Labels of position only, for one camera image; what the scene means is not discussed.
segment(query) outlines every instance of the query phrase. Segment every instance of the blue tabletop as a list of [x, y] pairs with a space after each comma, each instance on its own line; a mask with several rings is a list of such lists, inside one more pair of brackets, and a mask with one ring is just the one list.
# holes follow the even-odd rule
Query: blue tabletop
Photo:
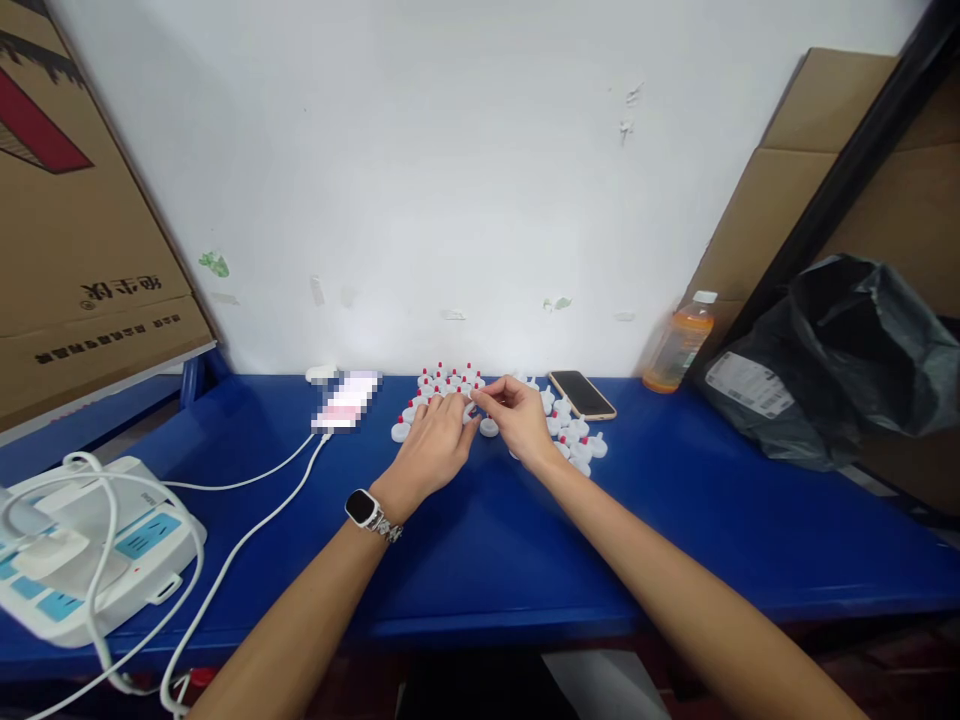
[[[593, 479], [777, 622], [960, 608], [960, 553], [835, 473], [764, 458], [693, 391], [596, 380], [619, 411]], [[226, 660], [343, 523], [343, 502], [391, 462], [390, 426], [415, 382], [388, 377], [358, 432], [323, 448], [306, 486], [241, 551], [184, 667]], [[130, 453], [162, 480], [223, 485], [287, 457], [309, 433], [317, 391], [294, 376], [237, 376]], [[206, 526], [207, 565], [178, 616], [129, 665], [160, 669], [226, 554], [300, 479], [311, 445], [237, 490], [180, 497]], [[185, 576], [192, 572], [188, 569]], [[132, 647], [167, 612], [148, 608], [110, 635]], [[424, 647], [625, 634], [638, 606], [502, 438], [477, 436], [457, 478], [429, 498], [387, 553], [345, 642]], [[63, 650], [0, 617], [0, 678], [77, 674], [90, 648]]]

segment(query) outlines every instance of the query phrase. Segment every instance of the black frame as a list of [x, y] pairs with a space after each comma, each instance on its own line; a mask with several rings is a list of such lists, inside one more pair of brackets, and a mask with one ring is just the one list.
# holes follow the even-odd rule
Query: black frame
[[787, 283], [810, 266], [946, 78], [958, 50], [960, 2], [933, 0], [886, 85], [744, 304], [722, 345], [750, 332], [757, 318], [784, 296]]

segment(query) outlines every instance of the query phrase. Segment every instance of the cardboard box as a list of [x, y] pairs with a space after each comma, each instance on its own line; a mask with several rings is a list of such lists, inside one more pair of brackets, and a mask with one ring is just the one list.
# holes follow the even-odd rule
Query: cardboard box
[[0, 183], [0, 431], [212, 342], [41, 3], [0, 0]]
[[[864, 188], [820, 257], [885, 262], [935, 313], [960, 318], [960, 61]], [[960, 517], [960, 428], [867, 438], [860, 464], [942, 513]]]
[[716, 352], [896, 64], [882, 55], [807, 53], [681, 302], [697, 290], [719, 294], [716, 326], [691, 372]]

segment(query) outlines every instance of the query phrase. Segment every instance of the watch face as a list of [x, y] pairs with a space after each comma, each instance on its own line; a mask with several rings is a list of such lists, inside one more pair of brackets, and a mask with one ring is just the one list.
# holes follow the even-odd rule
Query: watch face
[[363, 490], [354, 490], [347, 498], [347, 514], [361, 525], [370, 519], [375, 507], [373, 499]]

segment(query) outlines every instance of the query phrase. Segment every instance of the left hand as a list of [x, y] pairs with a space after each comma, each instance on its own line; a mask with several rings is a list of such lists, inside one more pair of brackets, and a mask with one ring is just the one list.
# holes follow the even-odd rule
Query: left hand
[[434, 395], [417, 408], [413, 427], [397, 458], [370, 486], [387, 519], [403, 524], [420, 503], [450, 482], [467, 461], [480, 417], [463, 424], [462, 393]]

